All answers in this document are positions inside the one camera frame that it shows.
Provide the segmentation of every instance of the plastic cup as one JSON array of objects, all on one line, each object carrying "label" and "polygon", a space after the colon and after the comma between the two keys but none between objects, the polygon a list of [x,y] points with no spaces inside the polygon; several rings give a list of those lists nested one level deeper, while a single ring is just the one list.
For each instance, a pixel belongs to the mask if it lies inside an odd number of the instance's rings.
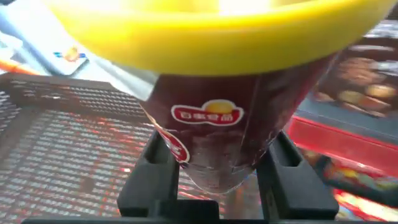
[{"label": "plastic cup", "polygon": [[197,186],[217,194],[256,168],[337,53],[394,3],[48,1],[85,47],[156,74],[141,106]]}]

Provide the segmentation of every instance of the product display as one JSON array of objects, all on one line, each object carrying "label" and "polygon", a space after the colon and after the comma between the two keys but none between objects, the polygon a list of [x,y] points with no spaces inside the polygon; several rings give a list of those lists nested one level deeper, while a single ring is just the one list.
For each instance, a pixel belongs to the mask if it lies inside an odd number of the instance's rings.
[{"label": "product display", "polygon": [[385,20],[339,57],[315,99],[376,118],[398,111],[398,21]]}]

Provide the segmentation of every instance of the brand logo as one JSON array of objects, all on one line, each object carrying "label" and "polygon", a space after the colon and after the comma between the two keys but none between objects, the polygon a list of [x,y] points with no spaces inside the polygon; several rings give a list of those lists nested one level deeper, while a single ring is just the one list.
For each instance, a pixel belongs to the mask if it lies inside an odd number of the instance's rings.
[{"label": "brand logo", "polygon": [[170,151],[175,157],[175,160],[179,163],[188,162],[190,159],[189,152],[187,148],[182,144],[180,140],[178,140],[174,135],[164,131],[161,128],[156,128],[159,134],[163,137],[167,147],[169,147]]},{"label": "brand logo", "polygon": [[210,100],[202,107],[175,105],[172,116],[185,124],[211,124],[215,126],[231,126],[243,117],[243,109],[229,100]]},{"label": "brand logo", "polygon": [[86,54],[79,53],[77,47],[71,47],[65,53],[54,52],[57,58],[64,58],[68,62],[76,62],[79,58],[86,58]]}]

